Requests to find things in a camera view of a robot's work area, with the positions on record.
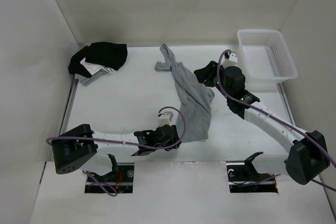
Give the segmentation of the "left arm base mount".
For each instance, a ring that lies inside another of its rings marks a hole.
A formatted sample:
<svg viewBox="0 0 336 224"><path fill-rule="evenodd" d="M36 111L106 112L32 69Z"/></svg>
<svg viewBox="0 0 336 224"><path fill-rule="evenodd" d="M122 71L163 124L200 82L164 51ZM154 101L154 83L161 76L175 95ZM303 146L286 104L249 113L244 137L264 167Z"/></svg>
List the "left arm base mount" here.
<svg viewBox="0 0 336 224"><path fill-rule="evenodd" d="M95 181L86 175L85 193L86 194L104 194L104 190ZM118 169L111 168L109 173L98 175L90 172L99 184L111 194L131 194L133 193L134 164L120 163Z"/></svg>

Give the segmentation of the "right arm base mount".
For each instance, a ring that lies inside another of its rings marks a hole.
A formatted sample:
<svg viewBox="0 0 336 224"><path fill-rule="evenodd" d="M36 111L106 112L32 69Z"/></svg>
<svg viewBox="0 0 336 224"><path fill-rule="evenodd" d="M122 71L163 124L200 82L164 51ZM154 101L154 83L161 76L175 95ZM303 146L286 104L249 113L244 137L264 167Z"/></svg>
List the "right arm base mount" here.
<svg viewBox="0 0 336 224"><path fill-rule="evenodd" d="M278 193L275 178L269 173L258 173L244 162L226 163L229 191L231 193Z"/></svg>

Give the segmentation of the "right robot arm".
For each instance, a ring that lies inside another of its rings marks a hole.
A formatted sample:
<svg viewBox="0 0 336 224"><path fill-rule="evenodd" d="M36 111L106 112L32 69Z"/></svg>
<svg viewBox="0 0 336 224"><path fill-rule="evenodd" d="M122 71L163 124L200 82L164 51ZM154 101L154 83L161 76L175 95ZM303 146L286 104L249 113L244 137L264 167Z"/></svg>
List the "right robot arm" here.
<svg viewBox="0 0 336 224"><path fill-rule="evenodd" d="M246 78L239 67L224 68L211 61L194 74L199 83L216 87L234 114L263 130L288 154L284 158L277 155L261 157L262 152L254 153L245 159L243 172L248 179L257 179L262 173L282 174L305 185L335 164L328 154L324 136L318 131L300 129L272 113L245 88Z"/></svg>

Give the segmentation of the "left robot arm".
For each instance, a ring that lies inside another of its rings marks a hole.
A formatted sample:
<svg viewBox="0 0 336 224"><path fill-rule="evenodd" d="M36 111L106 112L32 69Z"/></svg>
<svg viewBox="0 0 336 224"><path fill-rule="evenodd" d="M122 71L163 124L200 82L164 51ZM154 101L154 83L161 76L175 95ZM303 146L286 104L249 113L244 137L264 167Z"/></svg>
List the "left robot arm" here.
<svg viewBox="0 0 336 224"><path fill-rule="evenodd" d="M118 159L177 149L183 137L170 124L121 135L95 132L89 124L82 124L46 142L52 148L56 174L81 170L98 182L108 183L120 174Z"/></svg>

